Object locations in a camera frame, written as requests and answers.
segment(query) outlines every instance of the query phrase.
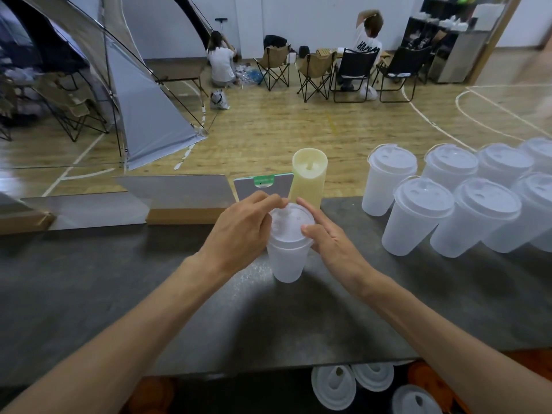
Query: white plastic bag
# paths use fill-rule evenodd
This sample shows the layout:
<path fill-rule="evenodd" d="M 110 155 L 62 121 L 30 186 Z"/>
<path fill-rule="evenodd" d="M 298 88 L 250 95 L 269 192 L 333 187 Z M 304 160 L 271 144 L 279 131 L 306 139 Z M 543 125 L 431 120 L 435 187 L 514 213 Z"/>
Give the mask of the white plastic bag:
<path fill-rule="evenodd" d="M 369 101 L 374 101 L 377 99 L 377 91 L 374 87 L 370 87 L 367 82 L 364 82 L 362 84 L 362 87 L 360 90 L 358 90 L 359 96 L 362 98 L 365 98 Z"/>
<path fill-rule="evenodd" d="M 228 105 L 228 101 L 226 100 L 226 94 L 224 94 L 224 91 L 222 89 L 211 91 L 210 105 L 211 105 L 211 109 L 221 109 L 221 110 L 230 109 L 230 106 Z"/>

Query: finger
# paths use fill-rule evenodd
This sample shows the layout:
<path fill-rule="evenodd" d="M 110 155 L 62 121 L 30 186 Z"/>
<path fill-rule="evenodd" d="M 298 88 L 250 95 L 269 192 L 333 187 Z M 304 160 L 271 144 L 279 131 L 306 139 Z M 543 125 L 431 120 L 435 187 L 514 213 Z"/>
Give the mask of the finger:
<path fill-rule="evenodd" d="M 314 221 L 322 225 L 329 233 L 335 232 L 336 225 L 320 209 L 315 208 L 302 198 L 297 198 L 297 204 L 311 212 L 314 217 Z"/>
<path fill-rule="evenodd" d="M 273 209 L 282 209 L 285 208 L 287 205 L 286 201 L 282 199 L 279 195 L 273 194 L 268 196 L 267 198 L 263 199 L 257 204 L 257 208 L 259 211 L 265 215 L 272 211 Z"/>
<path fill-rule="evenodd" d="M 262 222 L 260 223 L 260 228 L 259 228 L 259 236 L 263 244 L 266 244 L 268 242 L 268 238 L 270 238 L 271 236 L 271 228 L 272 228 L 272 216 L 270 214 L 266 214 Z"/>
<path fill-rule="evenodd" d="M 258 190 L 251 196 L 247 196 L 242 202 L 245 203 L 257 203 L 268 197 L 268 194 L 263 190 Z"/>
<path fill-rule="evenodd" d="M 332 238 L 322 225 L 303 225 L 301 232 L 304 236 L 313 239 L 319 248 L 333 243 Z"/>

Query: hair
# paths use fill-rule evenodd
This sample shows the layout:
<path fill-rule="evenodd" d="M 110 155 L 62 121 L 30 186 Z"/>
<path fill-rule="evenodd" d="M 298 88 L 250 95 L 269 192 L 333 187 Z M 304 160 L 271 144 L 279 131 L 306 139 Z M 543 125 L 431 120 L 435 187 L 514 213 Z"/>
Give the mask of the hair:
<path fill-rule="evenodd" d="M 364 29 L 366 30 L 366 33 L 370 33 L 370 37 L 377 37 L 379 32 L 382 30 L 382 27 L 383 17 L 382 13 L 378 11 L 364 20 Z"/>
<path fill-rule="evenodd" d="M 220 48 L 222 45 L 223 45 L 222 34 L 217 30 L 212 31 L 211 39 L 209 40 L 209 45 L 207 49 L 209 51 L 214 51 L 215 49 Z"/>

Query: white t-shirt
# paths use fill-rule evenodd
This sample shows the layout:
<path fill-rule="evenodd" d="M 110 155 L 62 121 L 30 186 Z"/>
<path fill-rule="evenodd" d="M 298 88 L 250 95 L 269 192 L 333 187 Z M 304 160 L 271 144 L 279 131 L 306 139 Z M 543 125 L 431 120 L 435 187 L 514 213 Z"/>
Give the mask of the white t-shirt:
<path fill-rule="evenodd" d="M 229 82 L 236 78 L 230 61 L 234 52 L 228 48 L 215 48 L 214 51 L 207 50 L 207 59 L 211 63 L 211 78 L 214 81 Z"/>
<path fill-rule="evenodd" d="M 380 55 L 382 54 L 382 43 L 374 39 L 373 37 L 368 37 L 366 34 L 366 30 L 364 29 L 364 23 L 361 23 L 357 28 L 354 35 L 354 46 L 351 48 L 354 51 L 357 52 L 366 52 L 373 48 L 379 48 L 379 52 L 377 53 L 376 61 L 374 62 L 374 65 L 377 65 L 379 63 Z"/>

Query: person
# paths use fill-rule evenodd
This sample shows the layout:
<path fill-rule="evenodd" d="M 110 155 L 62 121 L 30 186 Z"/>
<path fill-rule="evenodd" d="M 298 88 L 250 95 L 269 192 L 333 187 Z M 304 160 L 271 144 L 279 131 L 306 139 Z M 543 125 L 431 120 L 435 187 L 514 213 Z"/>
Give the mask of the person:
<path fill-rule="evenodd" d="M 211 63 L 211 82 L 214 86 L 227 87 L 230 83 L 239 84 L 239 78 L 232 68 L 236 55 L 236 49 L 226 36 L 214 30 L 207 47 L 207 59 Z"/>
<path fill-rule="evenodd" d="M 351 50 L 356 52 L 366 52 L 371 49 L 379 49 L 374 65 L 378 64 L 380 56 L 382 54 L 382 43 L 377 40 L 379 32 L 381 32 L 383 27 L 383 16 L 379 10 L 364 10 L 358 14 L 356 18 L 356 31 L 354 34 L 354 44 L 351 47 Z M 343 91 L 353 91 L 353 81 L 347 79 L 346 76 L 342 76 L 341 80 L 341 90 Z"/>
<path fill-rule="evenodd" d="M 314 216 L 301 227 L 330 273 L 390 323 L 474 414 L 544 414 L 552 383 L 470 336 L 376 271 L 345 232 L 302 199 Z M 3 414 L 115 413 L 163 348 L 198 308 L 264 250 L 269 214 L 286 199 L 262 191 L 226 209 L 201 249 L 138 306 L 27 388 Z"/>

